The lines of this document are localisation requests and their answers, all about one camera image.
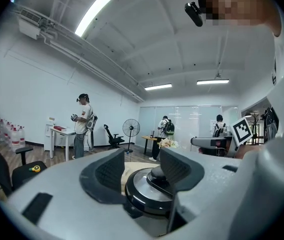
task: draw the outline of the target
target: standing fan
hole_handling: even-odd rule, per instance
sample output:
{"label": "standing fan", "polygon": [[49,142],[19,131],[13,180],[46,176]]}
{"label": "standing fan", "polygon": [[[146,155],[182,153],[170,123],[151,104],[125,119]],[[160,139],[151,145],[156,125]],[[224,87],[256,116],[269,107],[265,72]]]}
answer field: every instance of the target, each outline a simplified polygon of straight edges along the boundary
{"label": "standing fan", "polygon": [[131,137],[138,135],[138,133],[140,132],[140,124],[135,119],[128,119],[124,122],[122,129],[124,134],[129,137],[128,148],[125,150],[125,152],[131,153],[133,152],[133,150],[130,149]]}

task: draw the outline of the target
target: fan stand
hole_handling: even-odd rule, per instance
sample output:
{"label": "fan stand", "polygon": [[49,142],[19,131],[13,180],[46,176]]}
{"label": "fan stand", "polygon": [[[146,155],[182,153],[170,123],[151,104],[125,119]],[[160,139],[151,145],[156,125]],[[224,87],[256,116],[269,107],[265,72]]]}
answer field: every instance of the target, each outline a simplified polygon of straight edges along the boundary
{"label": "fan stand", "polygon": [[130,126],[130,137],[129,137],[129,139],[128,139],[128,147],[127,147],[127,149],[126,150],[124,150],[125,152],[129,152],[129,153],[132,153],[133,152],[133,150],[132,149],[130,149],[130,143],[131,143],[131,132],[132,132],[132,130],[134,129],[134,127],[133,126]]}

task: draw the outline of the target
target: man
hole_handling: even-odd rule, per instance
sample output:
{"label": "man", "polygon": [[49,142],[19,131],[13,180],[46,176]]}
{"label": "man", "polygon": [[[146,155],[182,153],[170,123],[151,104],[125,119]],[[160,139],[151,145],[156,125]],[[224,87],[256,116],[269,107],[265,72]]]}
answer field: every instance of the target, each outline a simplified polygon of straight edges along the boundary
{"label": "man", "polygon": [[226,124],[223,122],[223,116],[218,114],[216,116],[216,124],[214,126],[213,137],[219,137],[220,133],[218,132],[221,128],[226,127]]}
{"label": "man", "polygon": [[[198,0],[199,7],[206,17],[213,20],[229,20],[238,26],[264,24],[274,36],[275,58],[270,81],[276,85],[284,77],[284,13],[273,0]],[[281,136],[279,122],[277,137]],[[236,158],[242,159],[245,153],[259,150],[260,146],[241,145]]]}
{"label": "man", "polygon": [[165,116],[163,116],[163,119],[160,121],[160,123],[157,126],[157,130],[158,130],[157,140],[156,140],[156,142],[153,141],[152,157],[149,158],[152,162],[157,161],[157,157],[160,153],[160,146],[159,146],[160,141],[168,138],[168,136],[164,132],[164,128],[166,127],[166,124],[168,122],[169,122],[169,119],[165,115]]}
{"label": "man", "polygon": [[88,132],[87,123],[90,116],[93,114],[93,109],[90,105],[89,96],[81,94],[78,97],[79,104],[81,105],[81,113],[75,121],[75,138],[74,138],[74,155],[72,159],[82,158],[84,156],[84,139]]}

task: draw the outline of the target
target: black office chair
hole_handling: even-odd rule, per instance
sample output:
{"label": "black office chair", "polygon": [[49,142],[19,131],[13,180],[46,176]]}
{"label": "black office chair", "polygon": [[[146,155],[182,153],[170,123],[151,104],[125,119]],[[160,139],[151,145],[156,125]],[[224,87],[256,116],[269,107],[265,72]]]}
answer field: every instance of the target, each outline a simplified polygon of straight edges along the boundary
{"label": "black office chair", "polygon": [[[32,147],[22,147],[17,149],[15,152],[21,154],[22,166],[15,168],[12,172],[12,184],[10,179],[9,166],[5,158],[0,153],[0,186],[6,196],[9,196],[14,190],[18,189],[25,182],[37,174],[44,171],[47,166],[42,161],[35,161],[26,164],[26,152],[33,150]],[[34,166],[40,166],[40,172],[29,171]]]}
{"label": "black office chair", "polygon": [[108,143],[110,143],[111,145],[111,148],[115,148],[115,149],[118,149],[120,146],[120,143],[124,142],[124,139],[121,139],[123,138],[123,136],[119,136],[117,137],[117,135],[119,135],[118,133],[117,134],[114,134],[114,137],[112,136],[110,130],[109,130],[109,127],[105,124],[104,125],[104,129],[107,131],[107,135],[108,135]]}

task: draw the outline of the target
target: air conditioner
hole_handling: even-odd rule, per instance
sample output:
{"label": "air conditioner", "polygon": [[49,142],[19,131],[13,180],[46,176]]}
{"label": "air conditioner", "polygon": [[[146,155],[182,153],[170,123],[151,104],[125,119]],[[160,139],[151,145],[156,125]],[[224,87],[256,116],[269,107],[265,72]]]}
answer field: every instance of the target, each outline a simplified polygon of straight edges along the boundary
{"label": "air conditioner", "polygon": [[22,9],[18,19],[18,28],[21,33],[37,40],[41,29],[42,18],[32,12]]}

